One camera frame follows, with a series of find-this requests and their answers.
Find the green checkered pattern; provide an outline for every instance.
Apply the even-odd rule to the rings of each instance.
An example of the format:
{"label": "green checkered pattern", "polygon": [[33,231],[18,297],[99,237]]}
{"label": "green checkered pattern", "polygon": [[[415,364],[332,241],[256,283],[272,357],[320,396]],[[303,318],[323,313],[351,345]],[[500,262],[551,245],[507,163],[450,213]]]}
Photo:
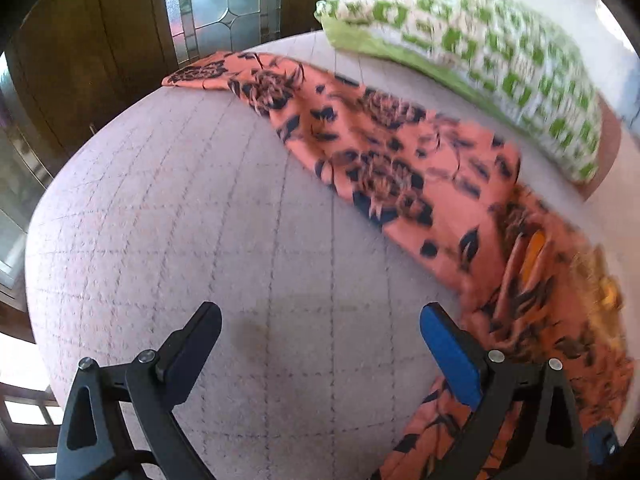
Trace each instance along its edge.
{"label": "green checkered pattern", "polygon": [[[570,179],[596,173],[596,88],[577,45],[545,16],[514,0],[322,0],[316,17],[348,23],[448,69],[527,132]],[[389,57],[388,49],[380,56]]]}

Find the pillow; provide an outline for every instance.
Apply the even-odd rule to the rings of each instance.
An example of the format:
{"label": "pillow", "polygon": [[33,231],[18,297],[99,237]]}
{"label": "pillow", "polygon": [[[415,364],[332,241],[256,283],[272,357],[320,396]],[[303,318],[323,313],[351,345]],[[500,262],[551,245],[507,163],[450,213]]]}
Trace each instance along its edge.
{"label": "pillow", "polygon": [[580,50],[514,0],[322,0],[330,43],[412,66],[528,134],[574,182],[595,175],[602,118]]}

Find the orange floral cloth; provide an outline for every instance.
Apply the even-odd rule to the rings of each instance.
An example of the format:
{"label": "orange floral cloth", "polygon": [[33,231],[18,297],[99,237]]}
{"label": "orange floral cloth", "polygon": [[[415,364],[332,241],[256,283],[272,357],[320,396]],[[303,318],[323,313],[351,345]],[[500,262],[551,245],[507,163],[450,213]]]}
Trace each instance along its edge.
{"label": "orange floral cloth", "polygon": [[[516,183],[516,147],[478,124],[270,54],[217,53],[162,84],[229,89],[268,117],[309,171],[460,294],[460,325],[484,348],[525,362],[560,358],[583,429],[616,421],[632,362],[594,332],[572,282],[588,241]],[[373,477],[431,472],[469,413],[437,380]],[[516,418],[510,412],[479,478],[499,467]]]}

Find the metal screw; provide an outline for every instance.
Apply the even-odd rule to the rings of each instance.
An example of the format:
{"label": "metal screw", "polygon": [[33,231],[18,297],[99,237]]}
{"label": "metal screw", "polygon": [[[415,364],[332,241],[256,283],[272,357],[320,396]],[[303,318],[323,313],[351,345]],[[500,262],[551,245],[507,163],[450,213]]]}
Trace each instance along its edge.
{"label": "metal screw", "polygon": [[156,358],[155,350],[143,350],[138,354],[138,361],[141,363],[150,363]]}
{"label": "metal screw", "polygon": [[549,359],[549,367],[553,370],[562,370],[562,361],[552,357]]}
{"label": "metal screw", "polygon": [[489,361],[492,363],[501,363],[504,361],[504,354],[499,350],[489,350]]}
{"label": "metal screw", "polygon": [[81,370],[88,370],[94,365],[95,361],[90,357],[83,357],[78,361],[78,368]]}

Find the green and white pillow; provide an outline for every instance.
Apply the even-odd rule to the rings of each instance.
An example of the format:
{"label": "green and white pillow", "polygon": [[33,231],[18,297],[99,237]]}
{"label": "green and white pillow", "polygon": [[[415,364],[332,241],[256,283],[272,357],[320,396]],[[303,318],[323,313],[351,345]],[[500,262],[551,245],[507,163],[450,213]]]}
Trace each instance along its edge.
{"label": "green and white pillow", "polygon": [[596,173],[602,118],[580,50],[514,0],[322,0],[336,48],[412,66],[527,132],[567,176]]}

